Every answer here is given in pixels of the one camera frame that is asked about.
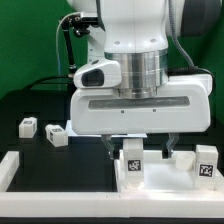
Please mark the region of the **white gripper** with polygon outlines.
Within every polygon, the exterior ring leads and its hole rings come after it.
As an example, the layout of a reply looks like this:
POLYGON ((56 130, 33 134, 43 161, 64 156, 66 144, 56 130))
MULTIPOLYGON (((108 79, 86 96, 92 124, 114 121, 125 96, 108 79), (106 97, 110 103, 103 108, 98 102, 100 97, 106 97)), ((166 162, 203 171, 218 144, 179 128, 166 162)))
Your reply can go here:
POLYGON ((146 99, 122 99, 113 89, 79 89, 71 98, 72 130, 79 135, 102 135, 111 160, 119 158, 119 146, 111 135, 169 133, 162 158, 172 157, 184 132, 203 132, 211 123, 208 74, 172 76, 146 99))

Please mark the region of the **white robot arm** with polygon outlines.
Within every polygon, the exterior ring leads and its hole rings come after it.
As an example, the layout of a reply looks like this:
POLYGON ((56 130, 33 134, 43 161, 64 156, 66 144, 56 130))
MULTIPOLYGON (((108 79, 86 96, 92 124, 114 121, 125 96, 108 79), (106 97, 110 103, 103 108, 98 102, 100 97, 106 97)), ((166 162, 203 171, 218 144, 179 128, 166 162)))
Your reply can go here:
POLYGON ((74 75, 73 131, 104 144, 114 134, 166 133, 165 158, 180 134, 205 131, 212 74, 194 64, 170 68, 168 46, 206 33, 221 8, 222 0, 96 0, 81 21, 101 28, 103 54, 74 75))

